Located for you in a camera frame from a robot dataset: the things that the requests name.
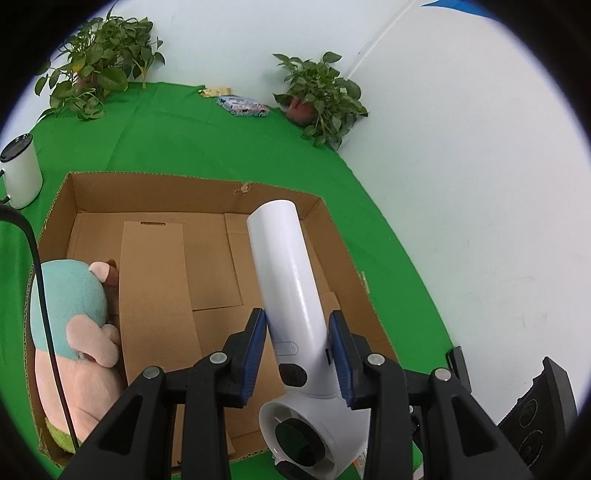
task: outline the pink plush arm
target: pink plush arm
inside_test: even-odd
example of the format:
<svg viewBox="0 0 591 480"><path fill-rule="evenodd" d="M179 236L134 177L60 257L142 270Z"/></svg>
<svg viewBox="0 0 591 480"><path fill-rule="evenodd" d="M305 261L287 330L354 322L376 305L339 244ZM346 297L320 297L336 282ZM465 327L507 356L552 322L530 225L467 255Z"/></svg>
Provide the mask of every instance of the pink plush arm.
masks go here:
<svg viewBox="0 0 591 480"><path fill-rule="evenodd" d="M119 360L119 349L111 341L109 329L101 329L88 315L72 317L66 326L68 344L85 353L102 367L114 367Z"/></svg>

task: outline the blue gripper pad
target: blue gripper pad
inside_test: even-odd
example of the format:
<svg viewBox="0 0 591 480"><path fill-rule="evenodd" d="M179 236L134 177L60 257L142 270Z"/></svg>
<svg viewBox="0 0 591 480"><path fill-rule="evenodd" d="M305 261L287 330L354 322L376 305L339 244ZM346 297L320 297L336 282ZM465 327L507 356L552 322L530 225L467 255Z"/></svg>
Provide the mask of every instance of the blue gripper pad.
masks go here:
<svg viewBox="0 0 591 480"><path fill-rule="evenodd" d="M345 349L345 343L335 314L337 314L337 312L331 313L329 317L330 349L335 363L336 375L339 379L340 394L346 401L347 406L351 407L354 400L353 369L349 363L349 357Z"/></svg>
<svg viewBox="0 0 591 480"><path fill-rule="evenodd" d="M232 373L238 374L238 378L241 379L242 388L239 396L244 405L252 397L255 389L266 338L267 315L262 309L253 309L242 333L241 348L238 349L235 360L232 362Z"/></svg>

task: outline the colorful package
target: colorful package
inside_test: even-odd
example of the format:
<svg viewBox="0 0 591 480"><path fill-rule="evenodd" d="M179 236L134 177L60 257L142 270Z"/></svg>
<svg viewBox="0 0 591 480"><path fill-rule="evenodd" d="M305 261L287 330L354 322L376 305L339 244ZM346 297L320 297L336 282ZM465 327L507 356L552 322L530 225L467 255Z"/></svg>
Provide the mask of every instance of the colorful package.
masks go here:
<svg viewBox="0 0 591 480"><path fill-rule="evenodd" d="M235 116L267 116L269 109L251 98L231 95L218 97L217 104Z"/></svg>

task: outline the teal plush head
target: teal plush head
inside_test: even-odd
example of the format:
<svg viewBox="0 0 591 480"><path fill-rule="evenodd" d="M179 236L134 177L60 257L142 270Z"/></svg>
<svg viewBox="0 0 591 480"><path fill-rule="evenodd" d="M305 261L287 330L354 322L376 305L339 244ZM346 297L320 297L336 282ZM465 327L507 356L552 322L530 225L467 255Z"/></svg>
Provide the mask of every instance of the teal plush head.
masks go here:
<svg viewBox="0 0 591 480"><path fill-rule="evenodd" d="M78 260L52 260L43 263L41 268L56 355L76 360L78 355L66 339L66 325L79 314L88 315L99 327L106 323L107 299L103 285L88 270L88 265ZM47 352L36 278L31 289L30 319L35 347Z"/></svg>

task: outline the green plush base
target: green plush base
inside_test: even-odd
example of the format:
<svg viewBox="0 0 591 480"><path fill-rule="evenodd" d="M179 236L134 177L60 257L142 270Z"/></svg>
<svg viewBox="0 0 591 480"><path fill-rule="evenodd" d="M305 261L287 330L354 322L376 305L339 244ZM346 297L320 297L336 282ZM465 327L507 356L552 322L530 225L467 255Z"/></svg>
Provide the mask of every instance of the green plush base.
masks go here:
<svg viewBox="0 0 591 480"><path fill-rule="evenodd" d="M45 419L45 425L47 425L47 430L49 430L51 437L56 441L59 448L74 453L74 443L70 435L55 428L47 419Z"/></svg>

